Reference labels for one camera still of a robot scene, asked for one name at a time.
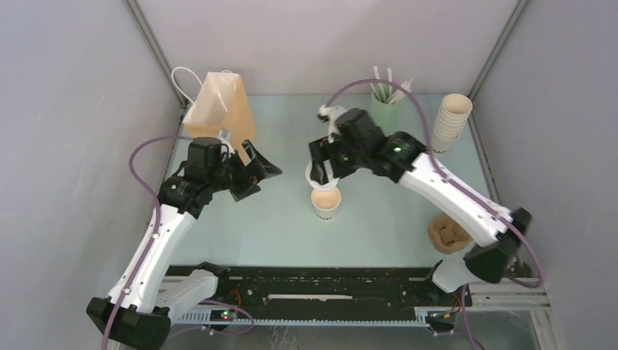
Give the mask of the brown paper takeout bag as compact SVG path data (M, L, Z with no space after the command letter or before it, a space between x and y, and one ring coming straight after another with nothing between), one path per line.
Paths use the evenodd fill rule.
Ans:
M183 124L192 138L225 138L244 163L250 161L242 142L254 142L257 128L241 75L231 71L207 73Z

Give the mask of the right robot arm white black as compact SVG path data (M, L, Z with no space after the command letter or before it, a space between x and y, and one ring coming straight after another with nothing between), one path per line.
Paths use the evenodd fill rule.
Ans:
M498 284L531 222L523 208L510 211L484 198L448 171L426 145L405 131L386 136L363 109L322 106L318 118L327 132L309 143L311 160L305 170L316 190L333 189L339 180L361 168L422 195L472 238L475 246L460 260L434 266L423 288L427 301L442 305L459 287L476 281Z

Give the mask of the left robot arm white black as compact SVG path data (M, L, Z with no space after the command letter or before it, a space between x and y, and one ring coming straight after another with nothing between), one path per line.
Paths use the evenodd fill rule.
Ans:
M134 349L160 349L172 325L202 300L223 303L230 283L214 272L196 269L170 289L161 284L173 253L214 194L228 191L241 201L260 191L262 180L281 169L263 157L249 141L249 155L239 152L220 136L187 140L187 158L154 191L137 173L130 172L154 200L152 218L127 268L106 297L94 297L86 313L102 333L101 349L114 341Z

